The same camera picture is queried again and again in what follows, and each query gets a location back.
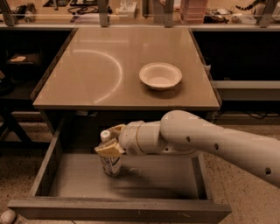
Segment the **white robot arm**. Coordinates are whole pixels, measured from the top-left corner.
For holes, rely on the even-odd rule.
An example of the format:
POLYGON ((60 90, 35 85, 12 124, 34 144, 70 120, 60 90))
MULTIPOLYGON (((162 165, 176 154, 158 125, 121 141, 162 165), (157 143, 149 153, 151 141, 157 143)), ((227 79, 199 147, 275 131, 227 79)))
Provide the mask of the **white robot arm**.
POLYGON ((225 129, 182 110, 155 122, 120 124, 101 133, 94 150, 104 158, 122 154, 187 155, 204 151, 280 187, 280 141, 235 129, 225 129))

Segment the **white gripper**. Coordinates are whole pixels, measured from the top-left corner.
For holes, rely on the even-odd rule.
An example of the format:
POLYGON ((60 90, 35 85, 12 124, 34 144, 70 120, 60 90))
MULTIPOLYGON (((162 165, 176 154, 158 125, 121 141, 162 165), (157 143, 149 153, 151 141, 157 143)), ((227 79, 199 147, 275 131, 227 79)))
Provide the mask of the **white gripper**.
POLYGON ((124 152, 129 156, 143 155, 137 142, 137 132, 143 123, 143 121, 130 122, 126 126, 118 124, 107 129, 108 137, 113 139, 100 143, 94 148, 95 152, 104 158, 118 158, 124 152))

